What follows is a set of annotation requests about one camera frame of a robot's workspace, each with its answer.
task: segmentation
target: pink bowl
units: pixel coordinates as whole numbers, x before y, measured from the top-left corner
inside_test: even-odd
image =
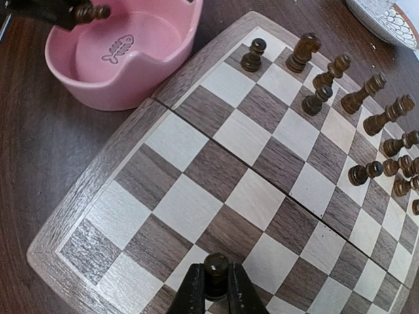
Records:
[[[85,105],[104,111],[138,107],[191,53],[203,0],[99,0],[112,15],[54,27],[45,47],[54,76]]]

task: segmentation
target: light square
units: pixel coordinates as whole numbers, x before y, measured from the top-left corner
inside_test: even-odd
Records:
[[[352,291],[332,278],[327,278],[316,299],[308,309],[309,314],[339,314]]]
[[[361,209],[356,219],[354,229],[349,237],[349,241],[366,255],[371,256],[380,230],[381,226],[379,223],[368,215],[366,211]]]
[[[262,230],[266,230],[285,194],[248,169],[226,204]]]
[[[283,41],[279,40],[271,33],[268,33],[259,27],[255,30],[254,33],[247,36],[243,43],[250,47],[252,40],[255,38],[262,38],[266,42],[266,50],[264,51],[263,56],[272,62],[276,60],[276,58],[281,54],[282,50],[284,50],[286,47]]]
[[[373,302],[385,276],[385,270],[372,260],[368,260],[354,291]]]
[[[276,64],[272,64],[258,84],[290,106],[302,84]]]
[[[402,246],[397,244],[388,271],[396,277],[400,282],[404,283],[407,273],[409,271],[410,263],[412,262],[412,255]]]
[[[356,165],[357,163],[352,158],[350,158],[349,156],[346,158],[343,170],[340,173],[337,186],[350,198],[352,198],[359,206],[362,206],[365,199],[365,195],[367,195],[370,179],[368,179],[365,184],[362,184],[360,186],[354,186],[349,181],[348,172],[350,168]]]
[[[294,110],[288,109],[273,136],[303,160],[307,160],[319,133]]]
[[[360,134],[364,135],[364,137],[377,149],[379,149],[380,147],[380,142],[381,142],[381,135],[382,135],[382,130],[380,131],[380,133],[374,135],[374,136],[370,136],[367,134],[367,132],[365,132],[364,129],[364,120],[366,118],[368,118],[369,116],[372,116],[373,114],[364,106],[361,107],[361,116],[359,117],[359,122],[357,125],[357,130]]]
[[[222,205],[187,176],[181,175],[153,213],[181,236],[195,243]]]
[[[270,314],[305,314],[306,312],[297,309],[295,306],[273,296],[266,309]]]
[[[192,264],[204,263],[205,257],[207,257],[207,255],[208,253],[206,251],[194,245],[182,259],[179,265],[177,265],[176,269],[169,276],[165,283],[170,288],[177,291],[181,286],[181,283],[185,278],[185,275],[188,272],[189,267]]]
[[[344,245],[343,238],[319,222],[302,251],[301,257],[330,275]]]
[[[255,82],[223,62],[201,85],[230,106],[237,108]]]
[[[321,132],[346,154],[352,145],[356,129],[334,108],[330,108]]]
[[[388,202],[386,216],[382,226],[388,231],[397,241],[400,239],[401,230],[405,223],[406,213],[393,198]]]
[[[206,136],[172,113],[145,143],[177,169],[184,171],[207,141]]]
[[[214,135],[214,139],[252,166],[269,141],[270,133],[235,110]]]
[[[243,267],[250,280],[271,294],[275,294],[293,268],[298,255],[281,243],[263,234]]]
[[[123,250],[150,213],[145,205],[112,181],[87,214],[87,219]]]
[[[321,218],[334,191],[335,185],[329,179],[305,163],[289,195]]]
[[[121,253],[96,288],[121,312],[138,314],[162,286],[160,280]]]

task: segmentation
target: pawn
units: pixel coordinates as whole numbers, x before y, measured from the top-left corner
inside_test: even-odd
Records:
[[[320,47],[320,40],[314,33],[304,34],[285,62],[287,68],[294,73],[301,73],[312,59],[312,54],[319,51]]]
[[[249,52],[242,58],[240,64],[244,71],[256,72],[262,66],[261,56],[266,49],[266,42],[261,38],[256,38],[251,42]]]
[[[387,177],[392,177],[399,171],[399,169],[405,172],[410,167],[411,162],[412,158],[407,155],[400,157],[397,161],[392,159],[386,160],[382,164],[384,168],[384,174]]]
[[[419,189],[419,175],[415,176],[410,181],[404,180],[402,178],[396,179],[394,181],[393,188],[394,188],[395,195],[399,197],[405,196],[412,189],[418,190]]]
[[[392,157],[397,155],[403,147],[410,149],[414,144],[419,144],[419,131],[404,133],[401,139],[388,139],[384,142],[383,148],[386,155]]]
[[[354,166],[349,169],[349,181],[355,186],[359,186],[367,182],[368,178],[375,178],[381,175],[383,167],[380,162],[371,162],[365,167]]]
[[[359,108],[361,108],[361,105],[365,98],[368,96],[375,96],[375,94],[382,90],[386,85],[386,78],[382,73],[379,75],[373,75],[367,82],[365,82],[362,89],[358,92],[348,94],[342,98],[340,103],[342,104],[342,108],[348,113],[348,114],[354,114],[356,113]]]
[[[332,87],[333,80],[340,79],[343,76],[343,72],[349,69],[351,65],[351,58],[347,54],[337,56],[333,62],[327,65],[327,72],[319,74],[313,80],[313,86],[315,89],[319,89],[321,85],[328,85]]]
[[[321,111],[323,103],[325,103],[330,97],[332,97],[333,91],[332,88],[323,85],[320,86],[316,93],[311,96],[307,96],[302,101],[301,107],[306,114],[310,116],[315,116]]]

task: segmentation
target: patterned dish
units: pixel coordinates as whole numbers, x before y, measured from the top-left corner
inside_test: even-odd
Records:
[[[394,5],[382,16],[374,17],[358,0],[346,0],[358,20],[387,43],[418,50],[419,34],[399,6]]]

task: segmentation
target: dark square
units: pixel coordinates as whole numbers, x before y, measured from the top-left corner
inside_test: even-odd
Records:
[[[378,265],[388,270],[393,259],[397,241],[384,228],[381,228],[375,243],[371,259]]]
[[[340,314],[367,314],[370,307],[370,301],[358,293],[352,292]]]
[[[143,144],[122,168],[116,181],[153,210],[180,175],[180,170]]]
[[[396,181],[397,179],[404,179],[404,178],[400,175],[400,173],[398,173],[398,174],[395,175],[395,180],[394,181]],[[392,198],[396,201],[397,204],[400,205],[400,207],[404,211],[407,211],[407,205],[409,204],[410,193],[411,193],[411,191],[409,191],[404,196],[397,196],[397,195],[395,195],[394,188],[392,190]]]
[[[418,235],[418,226],[414,223],[414,221],[408,215],[406,215],[405,223],[403,224],[403,228],[401,229],[399,242],[411,254],[413,253],[414,242],[416,241],[417,235]]]
[[[346,92],[342,88],[339,88],[338,91],[336,92],[335,99],[333,100],[332,108],[334,108],[334,110],[340,113],[341,116],[343,116],[353,127],[356,128],[359,122],[359,117],[361,116],[362,106],[354,114],[347,113],[343,109],[342,104],[340,103],[340,101],[345,95],[346,95]]]
[[[326,279],[325,273],[299,258],[275,295],[289,304],[307,311]]]
[[[389,201],[390,195],[377,182],[370,180],[362,208],[379,224],[384,221]]]
[[[287,196],[266,229],[266,234],[300,255],[317,223],[317,218]]]
[[[360,206],[352,198],[336,187],[323,215],[323,221],[345,239],[349,239],[360,210]]]
[[[261,235],[262,230],[224,205],[196,244],[206,252],[223,253],[230,262],[242,263]]]
[[[288,57],[290,55],[292,55],[292,53],[293,52],[291,51],[291,49],[286,47],[284,50],[282,50],[281,54],[276,58],[274,63],[277,66],[281,67],[281,69],[283,69],[285,72],[290,74],[292,77],[299,80],[301,83],[304,83],[304,81],[307,79],[307,76],[310,74],[310,72],[313,68],[313,65],[311,63],[307,63],[306,67],[304,68],[304,70],[302,70],[301,73],[292,72],[290,69],[288,69],[288,67],[286,65],[286,61],[287,61]]]
[[[368,258],[348,242],[330,273],[330,277],[353,290],[361,277]]]
[[[255,85],[237,109],[270,133],[274,133],[288,106],[262,86]]]
[[[271,137],[253,168],[273,185],[289,193],[303,165],[303,160],[284,144]]]
[[[311,95],[313,95],[311,90],[309,90],[304,85],[301,86],[300,91],[295,96],[295,98],[294,98],[290,107],[296,113],[301,115],[305,120],[307,120],[309,123],[311,123],[311,125],[313,125],[313,127],[315,127],[317,130],[320,131],[321,127],[323,126],[323,123],[326,120],[327,114],[330,111],[330,107],[326,104],[323,104],[323,107],[321,108],[321,111],[317,115],[310,116],[309,114],[306,114],[304,112],[304,110],[302,109],[301,104],[302,104],[302,101],[305,99],[305,97],[311,96]]]
[[[345,164],[346,154],[337,147],[326,135],[320,133],[307,162],[321,174],[337,184]]]
[[[175,295],[175,290],[169,286],[163,285],[141,314],[166,314]]]
[[[376,159],[377,149],[373,147],[364,135],[356,131],[349,150],[349,156],[357,162],[358,165],[365,166]]]
[[[188,253],[192,243],[151,215],[125,248],[126,254],[165,281]]]
[[[226,201],[246,170],[232,154],[208,141],[185,170],[185,175],[220,201]]]
[[[96,285],[119,256],[120,249],[85,219],[61,254]]]
[[[380,290],[374,299],[374,304],[381,307],[384,311],[389,311],[393,304],[397,291],[400,287],[400,282],[391,276],[389,273],[386,274]]]
[[[235,68],[237,71],[240,71],[242,74],[247,76],[248,78],[254,80],[257,82],[262,75],[266,72],[266,70],[270,67],[272,64],[271,61],[266,59],[264,56],[261,57],[262,61],[262,67],[257,70],[256,72],[248,72],[243,70],[242,65],[240,64],[242,62],[242,58],[245,54],[249,52],[249,47],[247,47],[244,44],[241,44],[236,51],[234,51],[226,60],[225,63]]]
[[[233,107],[202,86],[198,86],[176,109],[179,116],[208,137],[217,133],[233,111]]]

